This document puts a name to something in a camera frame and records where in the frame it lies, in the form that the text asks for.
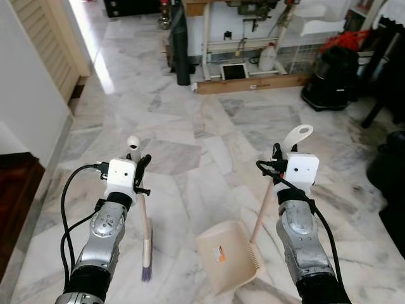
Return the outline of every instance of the wooden louvered door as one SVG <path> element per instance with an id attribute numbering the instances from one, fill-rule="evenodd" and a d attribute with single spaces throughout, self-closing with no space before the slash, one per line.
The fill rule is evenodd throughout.
<path id="1" fill-rule="evenodd" d="M 69 102 L 80 74 L 46 0 L 11 0 L 63 99 Z"/>

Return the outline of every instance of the red bag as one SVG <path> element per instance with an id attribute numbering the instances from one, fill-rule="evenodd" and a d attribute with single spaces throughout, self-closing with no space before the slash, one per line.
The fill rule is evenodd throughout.
<path id="1" fill-rule="evenodd" d="M 370 31 L 362 30 L 359 32 L 344 32 L 342 35 L 329 38 L 328 42 L 321 48 L 321 53 L 332 47 L 342 46 L 347 49 L 351 49 L 355 52 L 359 51 L 359 41 L 367 38 Z"/>

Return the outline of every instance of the dustpan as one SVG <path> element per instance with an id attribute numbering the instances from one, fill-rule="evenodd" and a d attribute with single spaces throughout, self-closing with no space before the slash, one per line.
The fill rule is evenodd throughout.
<path id="1" fill-rule="evenodd" d="M 291 151 L 293 145 L 308 137 L 312 131 L 310 125 L 296 127 L 284 139 L 282 151 Z M 198 236 L 198 252 L 216 295 L 236 289 L 265 271 L 256 238 L 273 201 L 273 186 L 271 180 L 252 236 L 240 220 L 219 223 Z"/>

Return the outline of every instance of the white bottle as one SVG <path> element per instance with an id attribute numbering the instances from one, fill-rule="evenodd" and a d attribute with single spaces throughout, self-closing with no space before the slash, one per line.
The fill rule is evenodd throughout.
<path id="1" fill-rule="evenodd" d="M 259 59 L 259 69 L 261 71 L 271 71 L 273 69 L 277 56 L 274 46 L 275 44 L 271 42 L 262 50 Z"/>

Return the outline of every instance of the label on dustpan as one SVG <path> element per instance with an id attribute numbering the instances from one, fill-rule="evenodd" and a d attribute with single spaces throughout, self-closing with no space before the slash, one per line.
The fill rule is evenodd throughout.
<path id="1" fill-rule="evenodd" d="M 214 259 L 217 263 L 225 262 L 227 258 L 225 257 L 225 253 L 223 252 L 222 246 L 218 246 L 213 248 Z"/>

